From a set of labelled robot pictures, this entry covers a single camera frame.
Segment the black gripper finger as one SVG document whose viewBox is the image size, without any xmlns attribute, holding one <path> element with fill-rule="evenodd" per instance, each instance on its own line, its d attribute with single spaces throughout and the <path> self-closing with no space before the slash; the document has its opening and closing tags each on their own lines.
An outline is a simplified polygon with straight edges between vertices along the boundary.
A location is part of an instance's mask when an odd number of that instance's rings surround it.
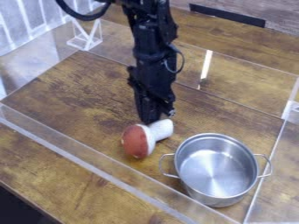
<svg viewBox="0 0 299 224">
<path fill-rule="evenodd" d="M 150 122 L 155 122 L 160 119 L 162 115 L 169 117 L 174 116 L 175 109 L 174 103 L 171 101 L 151 100 L 151 110 L 150 110 Z"/>
<path fill-rule="evenodd" d="M 134 90 L 135 90 L 135 106 L 139 118 L 144 124 L 150 124 L 152 121 L 151 100 L 147 97 L 146 91 L 139 86 L 134 86 Z"/>
</svg>

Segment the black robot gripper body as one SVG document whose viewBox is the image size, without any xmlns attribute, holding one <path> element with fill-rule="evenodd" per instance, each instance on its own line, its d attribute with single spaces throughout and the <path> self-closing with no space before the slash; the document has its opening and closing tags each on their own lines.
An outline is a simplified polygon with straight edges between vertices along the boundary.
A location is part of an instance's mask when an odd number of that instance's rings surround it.
<svg viewBox="0 0 299 224">
<path fill-rule="evenodd" d="M 177 56 L 167 55 L 162 59 L 136 57 L 136 66 L 131 66 L 128 83 L 139 86 L 150 100 L 175 102 L 173 83 L 177 78 Z"/>
</svg>

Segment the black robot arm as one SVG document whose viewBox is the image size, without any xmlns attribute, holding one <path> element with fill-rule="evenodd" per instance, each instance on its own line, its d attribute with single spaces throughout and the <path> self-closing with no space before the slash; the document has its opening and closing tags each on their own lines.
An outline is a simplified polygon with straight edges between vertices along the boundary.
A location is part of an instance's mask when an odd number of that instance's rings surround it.
<svg viewBox="0 0 299 224">
<path fill-rule="evenodd" d="M 170 0 L 119 0 L 134 34 L 135 66 L 130 66 L 128 84 L 135 90 L 135 105 L 144 124 L 162 114 L 173 116 L 175 95 L 177 54 L 173 41 L 178 38 Z"/>
</svg>

